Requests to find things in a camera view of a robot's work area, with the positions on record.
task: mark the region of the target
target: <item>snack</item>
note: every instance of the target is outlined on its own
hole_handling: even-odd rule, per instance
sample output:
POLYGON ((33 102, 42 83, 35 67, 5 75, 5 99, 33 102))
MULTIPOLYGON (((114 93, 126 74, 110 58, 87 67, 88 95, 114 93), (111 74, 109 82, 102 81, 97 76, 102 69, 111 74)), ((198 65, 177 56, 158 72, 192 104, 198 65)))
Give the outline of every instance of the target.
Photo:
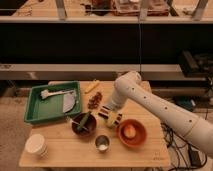
POLYGON ((123 129, 123 133, 126 138, 132 139, 136 136, 136 130, 132 124, 126 125, 123 129))

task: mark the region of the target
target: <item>dark bowl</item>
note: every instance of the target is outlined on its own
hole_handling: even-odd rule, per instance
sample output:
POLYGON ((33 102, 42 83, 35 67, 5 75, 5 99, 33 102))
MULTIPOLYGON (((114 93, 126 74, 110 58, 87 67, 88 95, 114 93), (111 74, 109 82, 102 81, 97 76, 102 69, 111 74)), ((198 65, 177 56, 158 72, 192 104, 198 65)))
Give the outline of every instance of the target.
POLYGON ((82 130, 79 131, 77 129, 78 125, 76 123, 80 123, 80 121, 83 119, 83 117, 85 116, 85 114, 86 113, 79 114, 78 116, 76 116, 73 119, 74 122, 72 122, 72 130, 73 130, 73 132, 75 134, 77 134, 78 136, 80 136, 80 137, 88 137, 88 136, 94 134, 95 129, 96 129, 96 125, 97 125, 95 117, 92 114, 90 114, 87 122, 84 125, 84 127, 86 129, 88 129, 88 130, 82 128, 82 130))
POLYGON ((138 122, 137 120, 134 120, 134 119, 124 120, 123 122, 121 122, 118 125, 116 131, 117 131, 117 135, 118 135, 118 138, 120 139, 120 141, 124 145, 126 145, 130 148, 137 148, 137 147, 141 146, 145 142, 146 137, 147 137, 145 127, 140 122, 138 122), (127 126, 129 124, 131 124, 135 128, 135 131, 136 131, 136 134, 133 138, 128 138, 124 134, 125 126, 127 126))

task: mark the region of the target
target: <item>bowl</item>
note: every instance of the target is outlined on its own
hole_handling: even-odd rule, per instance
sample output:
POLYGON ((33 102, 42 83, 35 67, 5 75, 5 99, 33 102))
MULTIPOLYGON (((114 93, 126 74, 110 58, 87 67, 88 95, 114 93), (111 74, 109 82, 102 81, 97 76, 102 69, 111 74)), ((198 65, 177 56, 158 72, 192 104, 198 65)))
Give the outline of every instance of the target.
POLYGON ((99 135, 95 139, 95 146, 98 151, 105 152, 109 148, 110 140, 106 135, 99 135))
POLYGON ((141 146, 147 137, 145 127, 135 119, 122 121, 117 126, 116 132, 120 141, 130 148, 141 146))
POLYGON ((79 131, 77 129, 79 125, 78 123, 81 122, 81 120, 84 118, 85 115, 86 113, 81 113, 77 115, 75 118, 73 118, 72 122, 73 132, 80 137, 88 137, 94 134, 97 125, 95 117, 92 114, 90 114, 86 123, 84 124, 84 127, 79 131))

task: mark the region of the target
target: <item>white cup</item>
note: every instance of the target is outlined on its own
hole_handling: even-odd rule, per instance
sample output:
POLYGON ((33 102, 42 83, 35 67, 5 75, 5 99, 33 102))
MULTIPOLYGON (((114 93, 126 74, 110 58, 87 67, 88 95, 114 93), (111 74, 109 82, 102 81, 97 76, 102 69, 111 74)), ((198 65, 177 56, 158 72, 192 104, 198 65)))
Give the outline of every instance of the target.
POLYGON ((25 150, 37 156, 44 156, 47 153, 47 145, 44 136, 41 134, 33 134, 25 144, 25 150))

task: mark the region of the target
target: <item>green tray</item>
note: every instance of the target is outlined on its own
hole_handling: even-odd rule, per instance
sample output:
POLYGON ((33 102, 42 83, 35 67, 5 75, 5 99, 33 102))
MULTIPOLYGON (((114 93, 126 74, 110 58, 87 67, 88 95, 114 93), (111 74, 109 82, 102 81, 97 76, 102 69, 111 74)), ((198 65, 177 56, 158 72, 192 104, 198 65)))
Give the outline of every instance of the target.
POLYGON ((32 87, 27 102, 27 109, 24 121, 27 123, 37 124, 49 122, 63 118, 65 116, 74 117, 82 110, 80 85, 78 81, 67 82, 55 85, 42 85, 32 87), (76 103, 73 109, 66 114, 63 111, 63 94, 47 97, 42 100, 40 93, 42 90, 48 89, 49 91, 59 90, 76 90, 76 103))

